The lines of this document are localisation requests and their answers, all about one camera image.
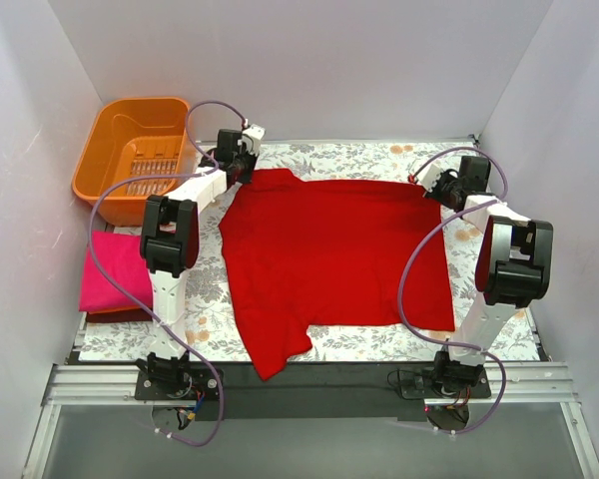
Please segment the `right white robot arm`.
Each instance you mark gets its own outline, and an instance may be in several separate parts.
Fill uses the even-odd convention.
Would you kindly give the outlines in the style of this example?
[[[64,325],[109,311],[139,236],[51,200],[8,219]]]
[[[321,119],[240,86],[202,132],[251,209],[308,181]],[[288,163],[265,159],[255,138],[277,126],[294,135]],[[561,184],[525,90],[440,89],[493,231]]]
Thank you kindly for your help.
[[[421,178],[427,198],[483,234],[474,276],[477,295],[452,344],[433,360],[432,386],[448,397],[485,380],[485,352],[514,314],[546,294],[550,282],[553,225],[520,215],[490,194],[490,171],[488,159],[464,156],[458,170],[431,164]]]

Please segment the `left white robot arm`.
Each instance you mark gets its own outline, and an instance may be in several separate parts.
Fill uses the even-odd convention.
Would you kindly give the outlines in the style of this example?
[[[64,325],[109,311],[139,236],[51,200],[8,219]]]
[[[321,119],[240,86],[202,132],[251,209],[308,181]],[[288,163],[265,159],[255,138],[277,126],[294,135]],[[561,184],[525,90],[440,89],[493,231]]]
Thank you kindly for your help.
[[[196,376],[184,346],[186,286],[200,250],[200,212],[236,183],[253,175],[266,130],[250,125],[221,129],[216,146],[199,162],[194,175],[162,196],[150,196],[141,230],[153,295],[153,342],[145,359],[137,361],[145,385],[173,398],[202,393],[204,375]]]

